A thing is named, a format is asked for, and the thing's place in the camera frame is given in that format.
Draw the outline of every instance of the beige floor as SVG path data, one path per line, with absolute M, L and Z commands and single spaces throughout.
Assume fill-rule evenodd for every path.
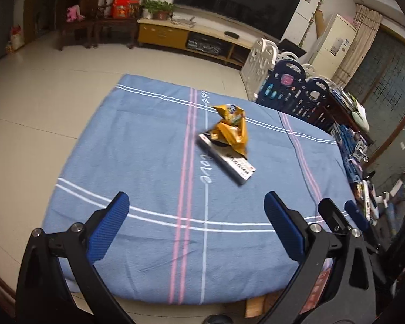
M 204 59 L 113 44 L 59 52 L 54 43 L 49 34 L 0 60 L 0 276 L 14 289 L 26 242 L 42 223 L 63 164 L 123 73 L 246 99 L 237 70 Z M 240 323 L 244 310 L 243 303 L 121 303 L 137 323 L 202 323 L 213 313 L 230 313 Z

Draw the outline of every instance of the yellow plastic wrapper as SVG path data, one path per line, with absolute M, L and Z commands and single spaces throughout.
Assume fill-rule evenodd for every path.
M 232 104 L 213 106 L 213 108 L 222 120 L 209 131 L 210 139 L 228 144 L 246 157 L 247 130 L 244 111 Z

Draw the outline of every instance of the wooden drawer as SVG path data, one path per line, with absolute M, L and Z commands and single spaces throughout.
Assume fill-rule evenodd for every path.
M 189 31 L 182 29 L 141 24 L 139 26 L 138 41 L 140 43 L 185 49 L 188 34 Z

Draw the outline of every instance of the silver screw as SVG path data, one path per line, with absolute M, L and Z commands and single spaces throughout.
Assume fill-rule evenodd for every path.
M 310 229 L 314 232 L 314 233 L 319 233 L 323 228 L 321 228 L 321 226 L 317 223 L 311 224 L 310 225 Z
M 354 229 L 351 230 L 351 234 L 352 234 L 355 238 L 359 238 L 362 233 L 360 232 L 360 230 L 354 228 Z
M 84 225 L 82 223 L 75 223 L 72 224 L 70 230 L 72 230 L 74 233 L 79 233 L 82 230 L 83 226 Z
M 40 236 L 41 233 L 42 233 L 42 229 L 41 229 L 41 228 L 33 229 L 33 231 L 31 232 L 31 234 L 32 234 L 34 237 Z

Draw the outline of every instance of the beige curtain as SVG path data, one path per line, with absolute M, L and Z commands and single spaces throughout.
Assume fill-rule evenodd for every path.
M 357 4 L 357 11 L 354 17 L 354 22 L 358 25 L 357 35 L 346 53 L 345 58 L 336 70 L 335 75 L 332 77 L 332 80 L 337 85 L 344 87 L 348 84 L 370 49 L 370 45 L 372 45 L 374 41 L 382 19 L 383 16 L 377 11 Z

